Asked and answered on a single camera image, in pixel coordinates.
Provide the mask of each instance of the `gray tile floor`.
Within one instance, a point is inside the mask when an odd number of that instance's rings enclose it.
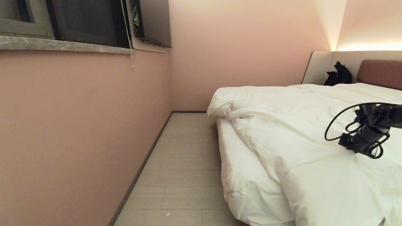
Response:
[[[115,226],[246,226],[223,197],[216,126],[174,113]]]

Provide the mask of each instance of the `headboard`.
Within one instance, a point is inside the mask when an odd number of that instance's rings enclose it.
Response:
[[[363,60],[357,81],[402,90],[402,61]]]

